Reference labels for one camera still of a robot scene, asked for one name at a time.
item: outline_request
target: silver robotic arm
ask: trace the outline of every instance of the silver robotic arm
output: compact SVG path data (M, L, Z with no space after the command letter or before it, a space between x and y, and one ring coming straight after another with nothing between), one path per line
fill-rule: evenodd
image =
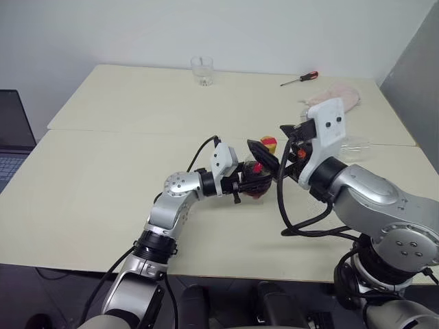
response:
M439 203L410 195L356 164L347 167L337 160L345 136L340 99L312 107L308 119L301 125L281 126L293 141L285 175L320 201L333 204L341 221L361 233L334 272L339 302L348 309L364 310L370 329L437 328L437 314L401 296L413 276L431 275L428 267L439 263ZM259 142L248 141L248 146L276 177L277 158ZM163 297L158 283L176 253L190 207L205 197L229 193L239 203L238 193L267 184L242 182L236 155L223 143L215 148L211 168L212 172L175 173L166 179L134 251L106 297L103 315L81 329L151 328Z

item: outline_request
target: white wall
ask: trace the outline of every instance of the white wall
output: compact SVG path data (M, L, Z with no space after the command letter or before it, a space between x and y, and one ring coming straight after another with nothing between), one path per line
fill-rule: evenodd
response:
M373 77L381 83L435 0L0 0L0 88L37 138L98 63Z

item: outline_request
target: laptop screen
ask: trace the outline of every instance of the laptop screen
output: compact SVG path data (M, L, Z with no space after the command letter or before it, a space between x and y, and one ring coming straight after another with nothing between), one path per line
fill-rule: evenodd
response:
M0 148L32 149L35 138L16 90L0 90Z

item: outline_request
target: screwdriver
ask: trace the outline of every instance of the screwdriver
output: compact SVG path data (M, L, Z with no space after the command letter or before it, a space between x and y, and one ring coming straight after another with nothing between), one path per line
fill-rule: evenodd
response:
M281 84L281 87L286 86L288 84L292 84L293 82L296 82L296 81L302 82L302 81L314 80L317 77L318 77L318 72L317 71L312 71L312 72L310 72L308 74L301 75L298 79L295 79L293 81L285 82L284 84Z

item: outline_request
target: glass cup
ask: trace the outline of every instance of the glass cup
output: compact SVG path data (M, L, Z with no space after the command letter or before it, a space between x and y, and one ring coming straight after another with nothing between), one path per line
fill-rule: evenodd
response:
M191 67L195 82L200 86L213 83L213 59L208 56L195 56L191 59Z

